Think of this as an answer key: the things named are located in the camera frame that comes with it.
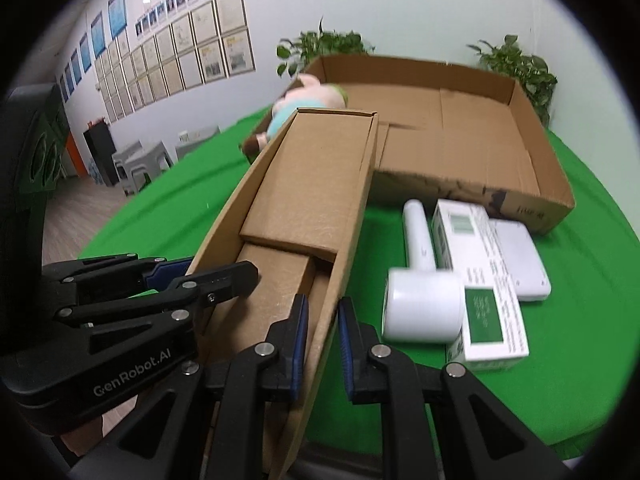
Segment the person hand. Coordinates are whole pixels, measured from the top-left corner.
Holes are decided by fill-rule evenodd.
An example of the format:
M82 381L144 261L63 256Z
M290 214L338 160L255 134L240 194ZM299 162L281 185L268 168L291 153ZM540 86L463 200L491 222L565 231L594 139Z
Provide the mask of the person hand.
M84 426L61 434L60 438L70 452L78 457L84 456L103 439L103 417L99 416Z

